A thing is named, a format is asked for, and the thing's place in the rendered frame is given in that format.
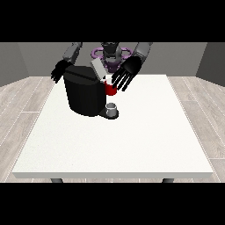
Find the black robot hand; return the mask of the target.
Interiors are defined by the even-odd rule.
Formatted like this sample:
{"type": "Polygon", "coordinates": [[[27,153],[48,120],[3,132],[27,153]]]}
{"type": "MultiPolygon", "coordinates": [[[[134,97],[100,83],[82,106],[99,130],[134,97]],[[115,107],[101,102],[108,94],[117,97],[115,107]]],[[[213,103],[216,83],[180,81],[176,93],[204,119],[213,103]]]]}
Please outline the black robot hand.
{"type": "Polygon", "coordinates": [[[56,83],[59,82],[61,77],[63,76],[67,67],[71,65],[71,62],[67,62],[65,60],[60,60],[56,63],[54,70],[51,72],[51,79],[56,83]]]}
{"type": "Polygon", "coordinates": [[[112,75],[112,87],[125,91],[142,67],[142,60],[138,56],[130,56],[112,75]]]}

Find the red pod holder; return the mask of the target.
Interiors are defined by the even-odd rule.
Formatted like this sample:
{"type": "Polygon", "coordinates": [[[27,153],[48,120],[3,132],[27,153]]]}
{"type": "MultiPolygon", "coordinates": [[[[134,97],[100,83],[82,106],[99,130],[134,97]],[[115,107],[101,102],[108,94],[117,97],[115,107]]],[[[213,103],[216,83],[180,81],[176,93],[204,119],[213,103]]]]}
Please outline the red pod holder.
{"type": "Polygon", "coordinates": [[[113,88],[111,84],[105,83],[105,94],[108,96],[113,96],[117,93],[117,88],[113,88]]]}

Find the pale grey machine lid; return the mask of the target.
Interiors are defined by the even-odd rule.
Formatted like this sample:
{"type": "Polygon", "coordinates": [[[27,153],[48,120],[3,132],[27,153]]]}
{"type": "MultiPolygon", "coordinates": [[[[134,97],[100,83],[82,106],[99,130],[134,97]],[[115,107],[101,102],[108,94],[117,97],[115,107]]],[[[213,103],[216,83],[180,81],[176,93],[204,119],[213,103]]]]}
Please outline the pale grey machine lid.
{"type": "Polygon", "coordinates": [[[98,77],[98,80],[102,80],[103,77],[107,74],[99,58],[96,58],[91,61],[91,67],[94,69],[94,72],[96,76],[98,77]]]}

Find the black coffee machine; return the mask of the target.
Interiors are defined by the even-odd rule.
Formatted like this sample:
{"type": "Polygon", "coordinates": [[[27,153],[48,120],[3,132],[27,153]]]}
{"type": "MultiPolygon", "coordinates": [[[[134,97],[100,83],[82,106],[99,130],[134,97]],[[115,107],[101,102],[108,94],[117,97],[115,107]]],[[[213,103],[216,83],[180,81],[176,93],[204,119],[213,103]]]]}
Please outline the black coffee machine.
{"type": "Polygon", "coordinates": [[[102,116],[109,120],[119,117],[119,111],[109,116],[106,111],[105,85],[101,83],[93,68],[70,65],[63,74],[69,107],[83,116],[102,116]]]}

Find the small grey cup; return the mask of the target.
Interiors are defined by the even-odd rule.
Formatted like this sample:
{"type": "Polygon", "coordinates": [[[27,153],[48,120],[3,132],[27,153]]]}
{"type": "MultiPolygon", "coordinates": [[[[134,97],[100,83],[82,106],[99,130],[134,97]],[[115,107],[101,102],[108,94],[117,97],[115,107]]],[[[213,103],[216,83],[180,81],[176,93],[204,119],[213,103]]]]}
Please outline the small grey cup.
{"type": "Polygon", "coordinates": [[[106,109],[106,115],[109,117],[113,117],[117,113],[117,106],[114,103],[108,103],[105,106],[106,109]]]}

